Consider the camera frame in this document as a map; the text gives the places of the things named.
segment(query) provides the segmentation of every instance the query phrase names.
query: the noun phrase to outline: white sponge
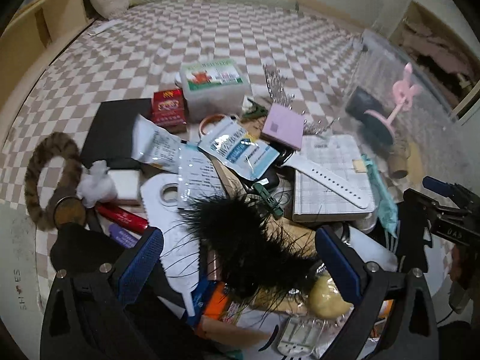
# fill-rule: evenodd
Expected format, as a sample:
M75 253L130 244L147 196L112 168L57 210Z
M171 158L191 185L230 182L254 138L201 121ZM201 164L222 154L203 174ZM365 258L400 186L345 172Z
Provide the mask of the white sponge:
M139 205L140 171L139 170L109 170L109 176L115 184L119 205Z

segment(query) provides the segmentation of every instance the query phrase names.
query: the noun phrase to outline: black feather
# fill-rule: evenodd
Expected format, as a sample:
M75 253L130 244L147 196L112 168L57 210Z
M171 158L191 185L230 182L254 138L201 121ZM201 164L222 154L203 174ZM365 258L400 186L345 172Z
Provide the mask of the black feather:
M183 217L191 232L219 256L222 278L235 295L248 298L259 287L286 294L301 288L317 256L304 256L282 228L267 233L268 217L246 196L198 199Z

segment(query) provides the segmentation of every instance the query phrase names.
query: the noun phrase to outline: plastic storage box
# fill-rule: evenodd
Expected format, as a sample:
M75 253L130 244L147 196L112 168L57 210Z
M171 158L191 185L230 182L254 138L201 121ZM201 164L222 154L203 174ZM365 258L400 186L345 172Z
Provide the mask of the plastic storage box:
M251 93L247 77L232 59L185 64L180 77L193 123L212 114L240 115L243 96Z

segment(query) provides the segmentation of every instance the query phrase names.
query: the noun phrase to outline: white plastic packet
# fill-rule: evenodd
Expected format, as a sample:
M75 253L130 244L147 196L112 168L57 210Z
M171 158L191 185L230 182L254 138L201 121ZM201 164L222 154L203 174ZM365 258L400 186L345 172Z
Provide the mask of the white plastic packet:
M223 118L198 147L217 158L240 177L255 181L265 173L279 153L266 142L251 136L228 117Z
M212 161L196 145L182 144L178 167L178 208L192 210L192 200L209 196L225 196Z
M181 139L138 115L132 130L131 157L171 173L179 171Z

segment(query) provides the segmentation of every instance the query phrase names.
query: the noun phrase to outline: metal screw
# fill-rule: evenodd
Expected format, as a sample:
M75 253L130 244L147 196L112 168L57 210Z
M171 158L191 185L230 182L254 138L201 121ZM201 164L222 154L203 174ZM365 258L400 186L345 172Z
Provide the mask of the metal screw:
M421 278L423 276L423 272L420 268L413 268L412 273L416 278Z
M110 272L112 269L112 264L110 264L109 262L105 262L104 264L100 265L100 272L103 273L103 274L107 274L108 272Z
M57 278L59 279L63 279L65 276L67 275L67 271L64 270L64 269L60 269L58 272L57 272Z
M378 272L380 271L380 265L378 265L375 261L370 261L367 263L367 269L370 272Z

